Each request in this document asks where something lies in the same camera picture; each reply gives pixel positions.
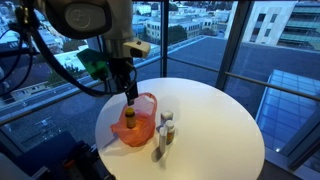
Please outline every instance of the city building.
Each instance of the city building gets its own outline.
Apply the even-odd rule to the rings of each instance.
[[[27,69],[28,67],[24,66],[14,70],[7,81],[10,82],[10,87],[15,87],[20,83],[23,76],[26,74]],[[32,94],[48,89],[49,87],[46,86],[46,83],[50,73],[51,69],[47,63],[33,64],[26,81],[19,87],[19,89],[11,92],[11,96],[15,101],[19,101],[30,97]]]
[[[160,40],[161,27],[160,21],[147,21],[146,23],[147,35],[153,40]],[[172,17],[169,19],[168,27],[182,26],[187,33],[187,38],[193,38],[200,34],[201,23],[192,22],[190,18],[186,17]]]
[[[144,36],[144,25],[142,24],[133,24],[132,25],[132,30],[133,30],[133,33],[134,33],[134,36],[137,37],[137,38],[141,38]]]
[[[237,3],[233,4],[225,38]],[[320,5],[317,2],[254,2],[243,42],[320,50]]]
[[[254,2],[242,41],[277,45],[295,4],[296,2],[280,1]],[[229,37],[236,7],[237,2],[232,6],[225,38]]]
[[[52,53],[57,54],[61,52],[63,47],[63,41],[61,38],[53,36],[46,29],[40,29],[39,33]]]
[[[217,21],[219,21],[219,22],[228,22],[230,11],[227,11],[227,10],[223,10],[223,11],[216,10],[213,13],[214,13],[214,16],[217,19]]]
[[[297,3],[277,45],[320,51],[320,4]]]
[[[151,15],[151,6],[150,5],[139,5],[137,7],[136,14]]]

